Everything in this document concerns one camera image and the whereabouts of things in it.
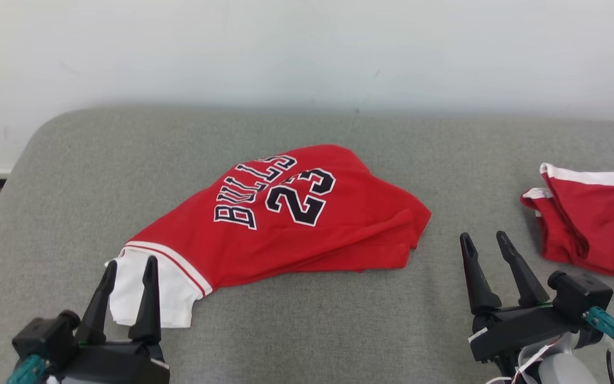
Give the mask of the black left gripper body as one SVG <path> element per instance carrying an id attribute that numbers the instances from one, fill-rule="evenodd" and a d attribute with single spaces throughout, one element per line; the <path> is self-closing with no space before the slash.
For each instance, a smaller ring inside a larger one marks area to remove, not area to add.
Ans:
<path id="1" fill-rule="evenodd" d="M 65 366 L 65 383 L 169 383 L 170 378 L 158 343 L 82 345 Z"/>

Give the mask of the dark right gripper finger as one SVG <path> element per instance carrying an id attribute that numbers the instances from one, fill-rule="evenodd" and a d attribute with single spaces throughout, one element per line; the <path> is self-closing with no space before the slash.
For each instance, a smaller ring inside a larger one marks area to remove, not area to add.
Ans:
<path id="1" fill-rule="evenodd" d="M 519 292 L 519 306 L 523 308 L 531 308 L 538 304 L 546 303 L 550 297 L 543 285 L 534 275 L 526 260 L 515 248 L 512 241 L 504 231 L 496 233 L 497 242 L 501 250 L 502 257 L 509 264 L 510 270 L 514 277 L 516 287 Z"/>
<path id="2" fill-rule="evenodd" d="M 467 285 L 468 303 L 473 315 L 482 315 L 501 308 L 501 299 L 494 294 L 487 282 L 480 263 L 478 252 L 469 233 L 459 237 L 462 250 L 464 275 Z"/>

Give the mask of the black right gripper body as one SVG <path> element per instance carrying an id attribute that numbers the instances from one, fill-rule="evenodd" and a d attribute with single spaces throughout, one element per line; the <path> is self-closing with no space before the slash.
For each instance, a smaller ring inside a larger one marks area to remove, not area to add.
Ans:
<path id="1" fill-rule="evenodd" d="M 586 345 L 586 323 L 573 305 L 549 303 L 531 308 L 470 304 L 474 338 L 470 350 L 476 362 L 502 361 L 524 347 L 566 333 L 577 334 L 573 349 Z"/>

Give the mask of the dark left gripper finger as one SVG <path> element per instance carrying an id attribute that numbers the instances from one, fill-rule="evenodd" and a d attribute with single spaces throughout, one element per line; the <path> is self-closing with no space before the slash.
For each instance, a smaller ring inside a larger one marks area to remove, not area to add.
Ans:
<path id="1" fill-rule="evenodd" d="M 106 313 L 110 295 L 115 287 L 117 261 L 112 260 L 105 268 L 104 275 L 85 310 L 75 340 L 83 345 L 99 345 L 107 340 L 104 333 Z"/>
<path id="2" fill-rule="evenodd" d="M 149 256 L 143 273 L 143 294 L 139 311 L 128 332 L 134 342 L 161 342 L 160 284 L 158 259 Z"/>

